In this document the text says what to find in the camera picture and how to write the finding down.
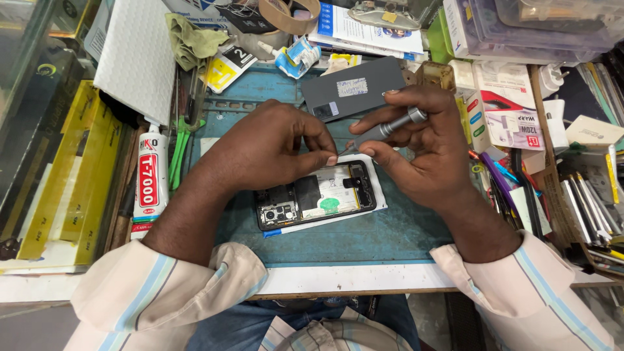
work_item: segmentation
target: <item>precision screwdriver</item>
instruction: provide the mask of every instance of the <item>precision screwdriver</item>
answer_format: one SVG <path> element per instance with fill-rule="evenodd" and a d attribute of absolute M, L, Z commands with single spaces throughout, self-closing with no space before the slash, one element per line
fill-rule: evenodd
<path fill-rule="evenodd" d="M 383 141 L 384 139 L 388 138 L 390 134 L 392 134 L 392 132 L 409 122 L 422 123 L 426 120 L 427 113 L 425 111 L 419 110 L 416 106 L 409 106 L 407 108 L 407 113 L 401 118 L 396 119 L 390 123 L 381 123 L 374 126 L 373 128 L 370 128 L 362 135 L 357 136 L 355 139 L 353 139 L 353 143 L 345 151 L 339 153 L 338 155 L 340 156 L 347 152 L 358 150 L 360 145 L 362 145 L 362 143 L 365 141 Z"/>

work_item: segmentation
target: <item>man's left hand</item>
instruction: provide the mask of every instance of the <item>man's left hand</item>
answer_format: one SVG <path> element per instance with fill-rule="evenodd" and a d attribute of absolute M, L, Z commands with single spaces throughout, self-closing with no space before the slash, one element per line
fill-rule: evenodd
<path fill-rule="evenodd" d="M 310 152 L 299 155 L 301 137 Z M 336 144 L 319 119 L 268 100 L 237 122 L 197 162 L 230 191 L 288 184 L 338 161 Z"/>

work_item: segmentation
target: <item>blue repair mat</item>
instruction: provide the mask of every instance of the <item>blue repair mat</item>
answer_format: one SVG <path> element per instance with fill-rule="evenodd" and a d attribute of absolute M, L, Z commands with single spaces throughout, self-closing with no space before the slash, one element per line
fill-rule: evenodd
<path fill-rule="evenodd" d="M 190 140 L 192 147 L 187 148 L 186 163 L 193 165 L 199 160 L 201 138 L 221 137 L 256 103 L 273 98 L 301 106 L 301 81 L 323 71 L 311 69 L 296 81 L 273 65 L 255 63 L 222 94 L 207 96 L 206 125 Z M 348 126 L 362 116 L 327 123 L 339 151 L 353 138 Z M 245 244 L 267 267 L 433 262 L 429 250 L 452 242 L 448 228 L 434 211 L 407 198 L 382 168 L 375 165 L 375 171 L 386 196 L 387 210 L 264 239 L 258 228 L 253 194 L 243 191 L 226 206 L 216 244 Z"/>

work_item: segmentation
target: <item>purple pen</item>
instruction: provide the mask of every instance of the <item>purple pen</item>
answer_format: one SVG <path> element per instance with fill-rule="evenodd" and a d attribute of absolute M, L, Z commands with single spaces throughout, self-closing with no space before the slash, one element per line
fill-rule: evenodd
<path fill-rule="evenodd" d="M 494 182 L 496 183 L 496 186 L 499 187 L 500 192 L 503 193 L 505 200 L 507 200 L 515 215 L 518 216 L 518 209 L 515 208 L 514 200 L 511 198 L 511 194 L 509 193 L 511 191 L 511 187 L 509 187 L 509 184 L 503 177 L 502 173 L 500 173 L 498 168 L 496 168 L 494 161 L 492 161 L 492 158 L 487 154 L 487 152 L 481 152 L 480 159 L 481 162 L 483 162 L 487 167 L 487 170 L 492 174 L 492 178 L 494 178 Z"/>

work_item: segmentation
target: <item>shirt sleeve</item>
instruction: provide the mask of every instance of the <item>shirt sleeve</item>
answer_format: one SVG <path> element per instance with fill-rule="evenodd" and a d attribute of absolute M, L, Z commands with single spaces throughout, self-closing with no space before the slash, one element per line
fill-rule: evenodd
<path fill-rule="evenodd" d="M 267 278 L 246 246 L 215 247 L 208 267 L 138 240 L 99 259 L 71 298 L 80 325 L 66 351 L 183 350 L 206 319 L 255 294 Z"/>
<path fill-rule="evenodd" d="M 502 350 L 614 350 L 613 337 L 570 289 L 574 270 L 538 238 L 520 233 L 520 248 L 495 262 L 463 262 L 455 245 L 431 255 L 475 302 Z"/>

